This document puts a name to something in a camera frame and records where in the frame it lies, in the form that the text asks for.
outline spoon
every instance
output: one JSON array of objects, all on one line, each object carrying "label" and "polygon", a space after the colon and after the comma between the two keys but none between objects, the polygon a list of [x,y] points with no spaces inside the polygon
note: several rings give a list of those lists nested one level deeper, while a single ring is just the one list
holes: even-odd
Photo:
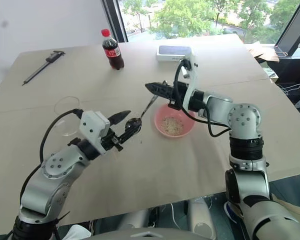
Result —
[{"label": "spoon", "polygon": [[[168,85],[168,82],[166,80],[164,80],[162,82],[163,85]],[[139,130],[136,132],[138,133],[141,130],[141,124],[142,124],[142,117],[145,115],[146,111],[148,111],[148,109],[150,108],[150,106],[157,100],[158,95],[154,95],[149,104],[145,107],[144,111],[141,113],[140,117],[134,117],[129,119],[126,124],[125,124],[125,130],[131,128],[132,126],[139,126]]]}]

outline black wire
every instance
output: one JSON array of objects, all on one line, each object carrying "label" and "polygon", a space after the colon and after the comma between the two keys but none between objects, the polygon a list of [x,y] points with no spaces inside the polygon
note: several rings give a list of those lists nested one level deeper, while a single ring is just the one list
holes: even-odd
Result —
[{"label": "black wire", "polygon": [[[179,94],[179,89],[178,89],[178,78],[179,78],[179,73],[180,73],[180,70],[181,70],[181,67],[183,66],[183,63],[180,62],[179,66],[177,67],[176,69],[176,72],[175,72],[175,76],[174,76],[174,81],[173,81],[173,86],[174,86],[174,89],[175,89],[175,100],[176,100],[176,103],[181,107],[182,111],[184,112],[185,115],[187,115],[190,119],[196,121],[196,122],[199,122],[199,123],[203,123],[203,124],[208,124],[208,130],[209,130],[209,134],[211,135],[211,137],[219,137],[220,135],[228,132],[231,130],[231,128],[229,128],[227,125],[225,124],[222,124],[222,123],[217,123],[217,122],[211,122],[211,119],[210,119],[210,111],[209,109],[207,108],[206,105],[204,105],[204,109],[206,111],[206,118],[207,118],[207,121],[205,120],[200,120],[200,119],[197,119],[193,116],[191,116],[187,110],[185,110],[185,108],[183,107],[183,104],[181,102],[181,97],[180,97],[180,94]],[[216,126],[221,126],[221,127],[227,127],[227,129],[217,133],[217,134],[213,134],[212,132],[212,128],[211,128],[211,125],[216,125]]]},{"label": "black wire", "polygon": [[35,169],[27,176],[27,178],[25,179],[23,185],[22,185],[22,188],[21,188],[21,192],[20,192],[20,204],[21,204],[21,197],[22,195],[24,194],[25,190],[26,190],[26,186],[30,180],[30,178],[36,173],[36,171],[41,167],[41,164],[43,163],[44,161],[44,146],[45,146],[45,143],[46,143],[46,140],[47,140],[47,137],[51,131],[51,129],[54,127],[54,125],[60,120],[62,119],[64,116],[66,115],[69,115],[69,114],[80,114],[80,109],[72,109],[72,110],[69,110],[69,111],[66,111],[62,114],[60,114],[55,120],[53,120],[53,122],[50,124],[50,126],[48,127],[48,129],[45,131],[45,134],[42,138],[42,141],[41,141],[41,145],[40,145],[40,149],[39,149],[39,157],[40,157],[40,164],[38,166],[35,167]]},{"label": "black wire", "polygon": [[61,240],[61,237],[60,237],[60,235],[59,235],[57,226],[54,226],[53,234],[54,234],[56,240]]},{"label": "black wire", "polygon": [[21,188],[21,191],[20,191],[20,204],[21,204],[21,197],[22,195],[24,194],[25,190],[26,190],[26,186],[30,180],[30,178],[36,173],[36,171],[41,167],[41,163],[35,167],[35,169],[29,174],[29,176],[26,177],[23,185],[22,185],[22,188]]},{"label": "black wire", "polygon": [[12,230],[7,235],[3,236],[1,240],[7,240],[11,234],[12,234]]},{"label": "black wire", "polygon": [[45,143],[46,143],[46,140],[47,140],[47,137],[51,131],[51,129],[54,127],[54,125],[60,120],[62,119],[64,116],[66,115],[69,115],[69,114],[73,114],[73,113],[76,113],[79,109],[75,108],[75,109],[72,109],[72,110],[69,110],[69,111],[66,111],[62,114],[60,114],[55,120],[53,120],[53,122],[50,124],[50,126],[48,127],[48,129],[45,131],[45,134],[42,138],[42,141],[41,141],[41,145],[40,145],[40,149],[39,149],[39,158],[40,158],[40,164],[43,163],[44,161],[44,146],[45,146]]}]

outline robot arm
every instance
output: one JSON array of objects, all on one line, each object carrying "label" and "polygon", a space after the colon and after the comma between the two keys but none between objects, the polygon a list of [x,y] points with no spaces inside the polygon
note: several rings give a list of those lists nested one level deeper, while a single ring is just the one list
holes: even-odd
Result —
[{"label": "robot arm", "polygon": [[193,58],[183,59],[177,69],[173,86],[153,82],[146,88],[169,100],[169,107],[196,112],[209,125],[229,127],[232,169],[225,172],[227,208],[240,216],[251,240],[300,239],[300,224],[283,206],[271,200],[267,162],[263,156],[260,131],[261,112],[250,103],[233,103],[232,99],[212,92],[202,92],[190,83],[178,81],[179,69],[184,78],[196,78],[198,65]]},{"label": "robot arm", "polygon": [[26,185],[19,214],[13,226],[13,240],[48,240],[56,231],[58,216],[73,182],[99,155],[112,147],[121,151],[123,144],[139,132],[139,125],[128,126],[121,136],[110,128],[121,122],[130,111],[104,117],[99,111],[82,113],[79,130],[85,137],[70,142],[68,147],[45,159]]}]

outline red bottle cap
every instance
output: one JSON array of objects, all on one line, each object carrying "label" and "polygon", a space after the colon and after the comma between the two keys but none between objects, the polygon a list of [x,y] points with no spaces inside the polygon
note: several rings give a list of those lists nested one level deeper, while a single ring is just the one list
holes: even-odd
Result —
[{"label": "red bottle cap", "polygon": [[104,37],[109,37],[110,36],[109,29],[102,29],[101,33],[102,33],[102,36],[104,36]]}]

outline window frame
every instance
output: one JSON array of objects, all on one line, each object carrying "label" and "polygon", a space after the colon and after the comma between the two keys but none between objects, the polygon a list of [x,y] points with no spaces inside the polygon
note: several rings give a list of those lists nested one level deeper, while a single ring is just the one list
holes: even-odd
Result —
[{"label": "window frame", "polygon": [[[128,42],[125,25],[119,8],[118,0],[102,0],[105,13],[108,18],[111,31],[115,39],[120,42]],[[287,58],[292,57],[300,44],[300,5],[293,14],[288,25],[274,45],[276,52],[286,52]]]},{"label": "window frame", "polygon": [[118,0],[102,0],[103,9],[111,28],[112,36],[119,43],[128,42],[128,37],[121,16]]},{"label": "window frame", "polygon": [[275,47],[278,52],[286,52],[288,56],[293,56],[300,43],[300,5],[296,9],[290,22],[279,37]]}]

